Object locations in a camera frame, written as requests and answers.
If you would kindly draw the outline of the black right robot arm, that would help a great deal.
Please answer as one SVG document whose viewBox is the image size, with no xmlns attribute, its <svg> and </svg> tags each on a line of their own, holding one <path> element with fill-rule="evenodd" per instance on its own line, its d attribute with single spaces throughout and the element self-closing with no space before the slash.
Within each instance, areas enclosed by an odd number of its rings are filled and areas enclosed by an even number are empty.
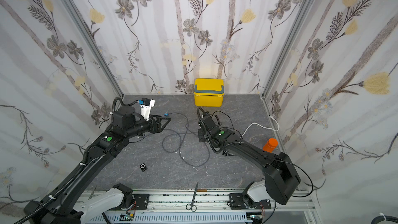
<svg viewBox="0 0 398 224">
<path fill-rule="evenodd" d="M 199 121 L 199 127 L 200 141 L 207 142 L 214 153 L 231 152 L 261 170 L 263 179 L 251 182 L 242 193 L 248 208 L 254 208 L 264 200 L 274 200 L 281 205 L 288 203 L 301 179 L 287 154 L 264 151 L 232 130 L 220 129 L 213 121 Z"/>
</svg>

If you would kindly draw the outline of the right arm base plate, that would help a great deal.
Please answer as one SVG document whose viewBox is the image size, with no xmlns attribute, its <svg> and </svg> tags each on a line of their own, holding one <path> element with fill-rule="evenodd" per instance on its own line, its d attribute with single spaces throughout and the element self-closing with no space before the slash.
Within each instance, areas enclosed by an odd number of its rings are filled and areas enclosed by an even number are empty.
<svg viewBox="0 0 398 224">
<path fill-rule="evenodd" d="M 243 195 L 242 193 L 229 194 L 228 206 L 232 210 L 272 209 L 269 199 L 262 200 L 260 202 L 254 202 L 250 200 L 247 196 Z"/>
</svg>

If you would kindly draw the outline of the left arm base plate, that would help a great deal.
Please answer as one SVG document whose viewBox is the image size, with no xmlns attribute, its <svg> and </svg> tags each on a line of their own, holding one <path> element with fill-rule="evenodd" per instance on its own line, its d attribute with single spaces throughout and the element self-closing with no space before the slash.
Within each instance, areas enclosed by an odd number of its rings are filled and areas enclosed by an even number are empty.
<svg viewBox="0 0 398 224">
<path fill-rule="evenodd" d="M 127 211 L 146 211 L 149 203 L 149 194 L 134 194 L 127 196 Z"/>
</svg>

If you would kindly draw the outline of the black mp3 player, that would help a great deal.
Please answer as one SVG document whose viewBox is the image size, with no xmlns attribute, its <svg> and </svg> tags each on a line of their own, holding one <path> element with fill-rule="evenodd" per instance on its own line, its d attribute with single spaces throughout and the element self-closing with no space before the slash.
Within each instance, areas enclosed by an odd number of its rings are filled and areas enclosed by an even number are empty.
<svg viewBox="0 0 398 224">
<path fill-rule="evenodd" d="M 142 170 L 142 172 L 144 172 L 144 171 L 147 170 L 147 167 L 146 167 L 146 165 L 145 165 L 144 163 L 142 163 L 142 164 L 140 165 L 140 169 Z"/>
</svg>

